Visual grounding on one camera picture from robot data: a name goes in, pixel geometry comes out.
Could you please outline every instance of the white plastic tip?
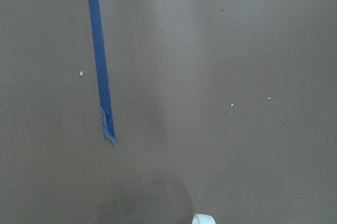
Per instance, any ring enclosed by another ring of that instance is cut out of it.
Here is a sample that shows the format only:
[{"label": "white plastic tip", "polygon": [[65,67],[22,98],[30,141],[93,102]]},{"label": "white plastic tip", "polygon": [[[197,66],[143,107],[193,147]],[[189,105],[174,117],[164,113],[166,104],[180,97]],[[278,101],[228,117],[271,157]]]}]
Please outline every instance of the white plastic tip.
[{"label": "white plastic tip", "polygon": [[216,224],[212,216],[209,215],[195,215],[192,224]]}]

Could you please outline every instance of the gray surface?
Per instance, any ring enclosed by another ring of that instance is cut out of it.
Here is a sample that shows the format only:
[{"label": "gray surface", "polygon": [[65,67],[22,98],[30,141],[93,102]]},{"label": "gray surface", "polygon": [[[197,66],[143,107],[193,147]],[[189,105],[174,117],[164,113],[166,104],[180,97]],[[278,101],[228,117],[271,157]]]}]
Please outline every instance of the gray surface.
[{"label": "gray surface", "polygon": [[335,224],[336,3],[1,0],[0,223]]}]

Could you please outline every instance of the blue tape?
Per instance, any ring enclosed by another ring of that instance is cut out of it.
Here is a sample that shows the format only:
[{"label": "blue tape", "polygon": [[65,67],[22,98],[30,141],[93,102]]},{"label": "blue tape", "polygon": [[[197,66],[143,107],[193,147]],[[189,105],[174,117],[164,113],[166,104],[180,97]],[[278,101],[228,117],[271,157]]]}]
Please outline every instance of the blue tape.
[{"label": "blue tape", "polygon": [[101,110],[103,114],[103,132],[105,136],[112,141],[113,145],[116,146],[117,143],[115,137],[114,122],[112,119],[112,108],[106,68],[100,2],[98,0],[89,0],[89,9],[94,42],[98,91],[100,94]]}]

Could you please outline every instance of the floor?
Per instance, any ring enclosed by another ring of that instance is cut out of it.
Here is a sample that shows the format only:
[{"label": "floor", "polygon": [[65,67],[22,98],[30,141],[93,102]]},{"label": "floor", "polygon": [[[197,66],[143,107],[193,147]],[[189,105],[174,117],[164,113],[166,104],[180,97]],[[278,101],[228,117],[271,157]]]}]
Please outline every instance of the floor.
[{"label": "floor", "polygon": [[117,147],[87,0],[1,0],[0,223],[337,223],[337,0],[100,3]]}]

